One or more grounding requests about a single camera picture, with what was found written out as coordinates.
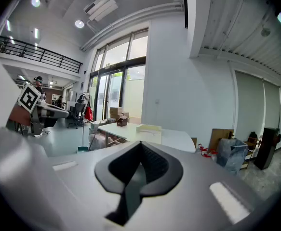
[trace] black cabinet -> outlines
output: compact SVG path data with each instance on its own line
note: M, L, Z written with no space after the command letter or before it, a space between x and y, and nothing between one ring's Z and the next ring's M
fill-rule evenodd
M254 164L260 168L265 169L269 167L276 144L279 142L279 129L278 128L265 128L262 136L259 152L255 159Z

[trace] air conditioner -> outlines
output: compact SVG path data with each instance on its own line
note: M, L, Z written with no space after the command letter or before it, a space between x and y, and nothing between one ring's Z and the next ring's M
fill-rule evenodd
M93 3L87 5L83 11L90 15L89 21L100 21L117 8L118 6L115 0L95 0Z

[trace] window blind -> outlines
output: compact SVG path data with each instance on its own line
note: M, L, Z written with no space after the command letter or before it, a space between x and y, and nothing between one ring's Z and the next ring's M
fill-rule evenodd
M264 81L266 96L265 128L278 128L280 120L280 87Z
M261 79L236 72L238 85L238 123L235 137L247 141L251 132L259 138L264 118L265 95Z

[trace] red bag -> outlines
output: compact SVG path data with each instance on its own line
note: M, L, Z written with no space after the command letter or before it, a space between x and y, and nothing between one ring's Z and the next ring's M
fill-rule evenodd
M93 121L93 115L92 115L91 107L89 107L89 106L87 107L86 116L84 118L88 119L89 121Z

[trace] balcony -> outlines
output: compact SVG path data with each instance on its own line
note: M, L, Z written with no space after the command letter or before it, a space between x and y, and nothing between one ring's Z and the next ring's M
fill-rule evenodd
M20 40L0 36L0 53L16 55L78 73L81 62Z

